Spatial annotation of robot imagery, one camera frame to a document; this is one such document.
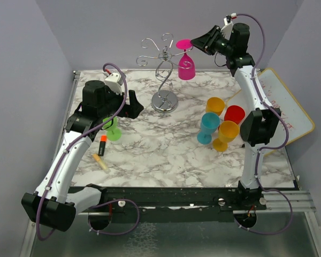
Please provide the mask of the green wine glass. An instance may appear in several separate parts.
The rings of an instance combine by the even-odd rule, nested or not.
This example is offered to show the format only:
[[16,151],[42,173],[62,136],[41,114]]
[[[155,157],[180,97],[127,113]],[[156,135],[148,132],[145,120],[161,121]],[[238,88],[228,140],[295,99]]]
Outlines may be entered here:
[[117,126],[118,126],[118,119],[117,117],[114,117],[113,120],[107,122],[102,127],[102,130],[106,131],[106,137],[108,140],[117,141],[121,138],[122,132]]

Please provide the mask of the pink wine glass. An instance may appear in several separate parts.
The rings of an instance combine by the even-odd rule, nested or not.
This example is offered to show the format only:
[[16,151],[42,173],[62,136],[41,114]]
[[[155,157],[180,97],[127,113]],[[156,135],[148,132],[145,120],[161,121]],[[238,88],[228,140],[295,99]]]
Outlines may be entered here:
[[195,77],[194,61],[188,56],[187,52],[191,50],[193,45],[190,39],[182,39],[176,43],[176,47],[183,51],[183,55],[178,63],[178,76],[181,80],[191,80]]

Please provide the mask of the yellow wine glass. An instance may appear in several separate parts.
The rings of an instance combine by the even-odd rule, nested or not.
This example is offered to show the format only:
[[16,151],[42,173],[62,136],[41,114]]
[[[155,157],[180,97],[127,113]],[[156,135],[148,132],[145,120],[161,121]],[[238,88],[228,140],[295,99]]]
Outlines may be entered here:
[[218,97],[211,97],[207,100],[205,112],[213,112],[220,116],[225,109],[225,102]]

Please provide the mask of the red wine glass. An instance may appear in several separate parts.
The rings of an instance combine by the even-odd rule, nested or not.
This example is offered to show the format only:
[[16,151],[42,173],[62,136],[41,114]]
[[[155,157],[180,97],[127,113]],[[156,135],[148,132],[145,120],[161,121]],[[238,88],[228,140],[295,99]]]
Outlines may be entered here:
[[246,113],[243,108],[238,105],[231,105],[225,112],[224,121],[232,121],[239,125],[243,121],[245,115]]

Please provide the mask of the blue wine glass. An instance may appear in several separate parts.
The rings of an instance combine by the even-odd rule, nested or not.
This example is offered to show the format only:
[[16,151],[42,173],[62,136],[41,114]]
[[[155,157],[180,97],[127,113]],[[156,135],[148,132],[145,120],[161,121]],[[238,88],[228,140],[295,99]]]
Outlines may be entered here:
[[207,145],[212,140],[212,134],[216,132],[220,125],[220,118],[214,112],[207,112],[202,116],[200,131],[197,140],[200,144]]

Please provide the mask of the orange wine glass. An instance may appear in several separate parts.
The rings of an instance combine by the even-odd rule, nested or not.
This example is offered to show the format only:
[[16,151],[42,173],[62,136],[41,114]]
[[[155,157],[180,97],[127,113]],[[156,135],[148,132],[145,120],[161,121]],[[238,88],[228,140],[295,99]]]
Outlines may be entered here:
[[239,132],[240,128],[237,123],[230,120],[222,122],[218,129],[218,137],[212,143],[213,148],[218,152],[224,152]]

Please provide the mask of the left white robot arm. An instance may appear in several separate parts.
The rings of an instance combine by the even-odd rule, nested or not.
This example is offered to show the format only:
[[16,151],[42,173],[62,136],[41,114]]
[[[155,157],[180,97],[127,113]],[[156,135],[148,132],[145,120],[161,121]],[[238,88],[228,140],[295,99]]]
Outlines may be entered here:
[[68,118],[62,145],[48,173],[35,192],[25,193],[21,204],[30,220],[52,230],[67,231],[75,216],[92,207],[95,211],[106,208],[108,199],[103,188],[90,184],[76,193],[69,193],[77,167],[103,127],[112,116],[135,119],[144,109],[134,90],[115,93],[99,80],[85,83],[82,101]]

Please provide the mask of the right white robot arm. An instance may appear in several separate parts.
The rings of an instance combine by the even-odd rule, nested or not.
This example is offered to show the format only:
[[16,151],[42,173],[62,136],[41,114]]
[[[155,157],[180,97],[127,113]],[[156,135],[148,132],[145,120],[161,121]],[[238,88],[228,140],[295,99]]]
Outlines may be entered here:
[[241,180],[238,183],[235,203],[248,209],[262,195],[260,186],[264,151],[277,129],[281,111],[273,108],[266,99],[255,72],[255,62],[247,52],[249,26],[236,23],[226,38],[219,26],[191,40],[191,44],[207,55],[219,53],[226,58],[226,66],[239,84],[250,113],[241,124],[240,135],[246,155]]

